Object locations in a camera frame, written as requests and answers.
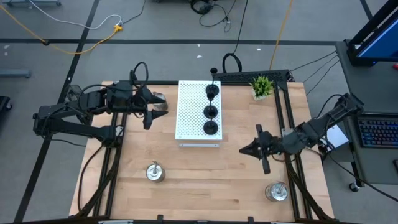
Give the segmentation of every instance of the tin can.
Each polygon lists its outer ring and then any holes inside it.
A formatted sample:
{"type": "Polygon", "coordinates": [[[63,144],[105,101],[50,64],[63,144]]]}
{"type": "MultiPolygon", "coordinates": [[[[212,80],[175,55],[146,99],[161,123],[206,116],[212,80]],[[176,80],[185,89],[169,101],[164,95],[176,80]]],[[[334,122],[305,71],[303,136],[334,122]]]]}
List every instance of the tin can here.
{"type": "Polygon", "coordinates": [[[154,104],[155,110],[167,111],[169,106],[168,106],[167,101],[166,101],[166,96],[163,95],[162,93],[156,93],[156,92],[154,92],[154,96],[159,97],[160,99],[163,99],[165,101],[164,103],[155,103],[154,104]]]}
{"type": "Polygon", "coordinates": [[[149,165],[146,171],[147,178],[155,183],[160,183],[166,177],[164,169],[154,161],[153,164],[149,165]]]}
{"type": "Polygon", "coordinates": [[[287,198],[287,186],[283,182],[270,184],[266,187],[266,197],[271,202],[281,202],[287,198]]]}

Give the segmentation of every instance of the green plant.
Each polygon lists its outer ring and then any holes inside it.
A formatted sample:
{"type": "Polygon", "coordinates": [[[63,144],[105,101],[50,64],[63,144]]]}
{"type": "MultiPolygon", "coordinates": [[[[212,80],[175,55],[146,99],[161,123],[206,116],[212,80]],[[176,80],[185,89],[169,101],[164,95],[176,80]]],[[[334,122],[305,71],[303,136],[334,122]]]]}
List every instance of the green plant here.
{"type": "Polygon", "coordinates": [[[254,78],[254,82],[249,84],[253,87],[256,98],[269,96],[274,91],[274,82],[269,81],[267,77],[254,78]]]}

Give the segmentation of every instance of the wooden table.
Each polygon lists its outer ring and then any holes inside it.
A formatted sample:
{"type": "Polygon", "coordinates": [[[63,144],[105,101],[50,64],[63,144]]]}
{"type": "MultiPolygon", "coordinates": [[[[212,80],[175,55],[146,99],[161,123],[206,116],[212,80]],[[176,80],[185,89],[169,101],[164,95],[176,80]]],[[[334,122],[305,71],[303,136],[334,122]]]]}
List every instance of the wooden table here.
{"type": "MultiPolygon", "coordinates": [[[[295,124],[308,121],[310,112],[303,84],[288,83],[288,86],[295,124]]],[[[283,202],[270,202],[264,195],[267,185],[278,181],[287,183],[284,162],[270,157],[271,173],[264,175],[260,161],[238,152],[256,136],[256,124],[280,136],[274,96],[254,101],[249,86],[222,86],[223,141],[220,148],[179,148],[174,139],[178,86],[150,85],[148,88],[166,96],[169,113],[154,120],[149,131],[143,130],[141,119],[128,116],[112,219],[155,220],[161,214],[165,220],[245,221],[252,216],[255,221],[294,221],[290,196],[283,202]],[[166,178],[159,184],[146,179],[145,170],[152,161],[161,163],[166,170],[166,178]]],[[[282,92],[280,97],[288,127],[282,92]]],[[[108,114],[95,116],[93,120],[94,126],[110,123],[108,114]]],[[[97,140],[88,140],[82,166],[99,146],[97,140]]],[[[90,162],[85,172],[82,205],[98,186],[103,156],[104,150],[90,162]]],[[[332,217],[319,156],[310,151],[303,151],[301,156],[307,189],[332,217]]],[[[100,214],[104,213],[107,194],[106,190],[100,214]]],[[[297,195],[301,217],[305,217],[298,189],[297,195]]],[[[77,187],[70,214],[78,211],[76,204],[77,187]]]]}

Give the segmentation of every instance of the white paper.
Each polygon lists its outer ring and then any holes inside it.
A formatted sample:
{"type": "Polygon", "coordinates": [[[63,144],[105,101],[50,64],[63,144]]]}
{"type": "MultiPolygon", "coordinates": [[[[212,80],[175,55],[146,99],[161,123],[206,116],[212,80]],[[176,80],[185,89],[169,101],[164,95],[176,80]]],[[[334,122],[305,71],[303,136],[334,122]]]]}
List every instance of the white paper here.
{"type": "Polygon", "coordinates": [[[335,148],[348,142],[348,138],[344,135],[342,130],[337,125],[334,125],[333,127],[328,129],[328,140],[335,148]]]}

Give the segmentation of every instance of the gray carpet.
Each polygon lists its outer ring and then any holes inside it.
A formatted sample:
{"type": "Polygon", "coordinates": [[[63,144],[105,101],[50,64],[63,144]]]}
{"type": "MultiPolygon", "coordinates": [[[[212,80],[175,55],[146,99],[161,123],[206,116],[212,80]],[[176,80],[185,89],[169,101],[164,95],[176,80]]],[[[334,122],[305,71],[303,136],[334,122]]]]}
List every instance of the gray carpet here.
{"type": "MultiPolygon", "coordinates": [[[[375,13],[385,0],[366,0],[375,13]]],[[[63,6],[41,5],[51,15],[65,20],[85,23],[94,0],[62,1],[63,6]]],[[[232,1],[219,4],[228,9],[232,1]]],[[[243,25],[242,39],[276,40],[289,0],[250,0],[243,25]]],[[[101,0],[93,25],[97,26],[107,15],[118,13],[128,18],[139,12],[142,1],[101,0]]],[[[201,27],[199,16],[193,13],[186,1],[163,0],[157,4],[148,0],[141,17],[128,23],[124,31],[114,39],[162,40],[162,39],[210,39],[235,40],[239,32],[244,1],[236,3],[230,14],[231,31],[224,33],[223,25],[201,27]]],[[[13,7],[10,9],[21,22],[45,38],[79,39],[83,28],[60,24],[46,18],[35,9],[13,7]]],[[[205,18],[213,22],[222,12],[214,10],[205,18]]],[[[366,23],[367,17],[360,0],[299,0],[293,4],[282,40],[339,41],[351,38],[366,23]]],[[[102,39],[110,35],[117,19],[112,18],[98,30],[91,30],[89,39],[102,39]]],[[[0,39],[30,38],[30,35],[0,12],[0,39]]],[[[77,44],[57,44],[63,49],[75,51],[77,44]]],[[[103,44],[80,57],[72,83],[86,86],[103,80],[127,79],[130,69],[140,61],[149,66],[150,80],[202,80],[210,78],[210,68],[221,70],[222,57],[234,49],[229,44],[103,44]]],[[[244,45],[237,55],[243,68],[267,70],[273,45],[244,45]]],[[[333,46],[281,45],[275,56],[273,69],[292,69],[324,56],[333,46]]],[[[42,44],[0,44],[0,68],[26,68],[32,78],[0,79],[0,95],[12,98],[14,108],[2,119],[0,132],[0,223],[12,222],[25,191],[32,168],[40,151],[42,139],[32,132],[32,114],[41,105],[57,102],[61,87],[70,69],[72,55],[64,55],[42,44]]],[[[320,67],[323,60],[294,71],[296,81],[301,82],[320,67]]],[[[231,60],[229,72],[237,70],[231,60]]],[[[305,83],[309,91],[326,72],[324,67],[305,83]]],[[[319,112],[324,101],[334,93],[348,91],[339,64],[308,96],[312,115],[319,112]]],[[[85,139],[75,136],[59,136],[84,144],[85,139]]],[[[42,173],[30,201],[25,221],[65,218],[68,215],[83,149],[53,142],[47,154],[42,173]]],[[[350,168],[349,163],[342,163],[350,168]]],[[[326,160],[324,171],[335,217],[357,223],[397,223],[398,204],[373,191],[369,187],[352,193],[348,184],[349,174],[336,164],[326,160]]],[[[377,185],[381,190],[398,197],[398,187],[377,185]]]]}

